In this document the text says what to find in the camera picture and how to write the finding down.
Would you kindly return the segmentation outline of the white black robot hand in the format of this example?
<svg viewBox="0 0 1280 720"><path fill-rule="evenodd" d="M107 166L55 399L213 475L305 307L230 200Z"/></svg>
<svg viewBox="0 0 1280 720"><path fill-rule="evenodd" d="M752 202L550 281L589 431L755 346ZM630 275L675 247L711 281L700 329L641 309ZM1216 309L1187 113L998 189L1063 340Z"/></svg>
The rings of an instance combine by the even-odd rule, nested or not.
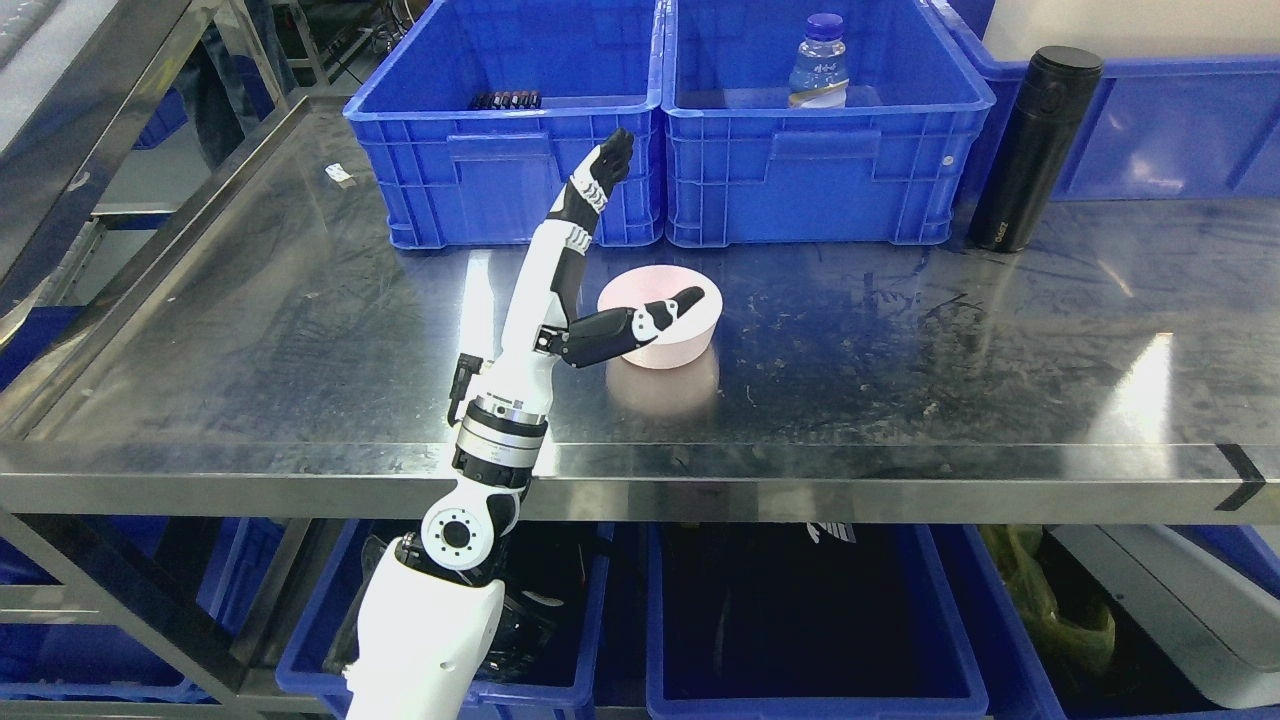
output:
<svg viewBox="0 0 1280 720"><path fill-rule="evenodd" d="M646 347L704 304L698 286L639 307L611 307L579 316L586 252L614 188L625 182L634 135L613 131L572 170L535 228L500 334L500 352L475 397L504 419L545 416L553 402L557 363L591 366Z"/></svg>

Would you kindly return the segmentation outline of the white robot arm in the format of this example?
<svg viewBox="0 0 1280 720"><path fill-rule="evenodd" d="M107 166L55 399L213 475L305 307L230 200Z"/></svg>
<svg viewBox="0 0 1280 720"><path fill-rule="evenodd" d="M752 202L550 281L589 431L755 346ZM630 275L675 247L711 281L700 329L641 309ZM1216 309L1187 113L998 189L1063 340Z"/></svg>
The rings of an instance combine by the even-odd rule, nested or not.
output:
<svg viewBox="0 0 1280 720"><path fill-rule="evenodd" d="M461 355L448 423L454 488L419 532L393 539L357 616L346 671L351 719L453 719L488 653L506 597L500 547L515 528L547 436L554 359Z"/></svg>

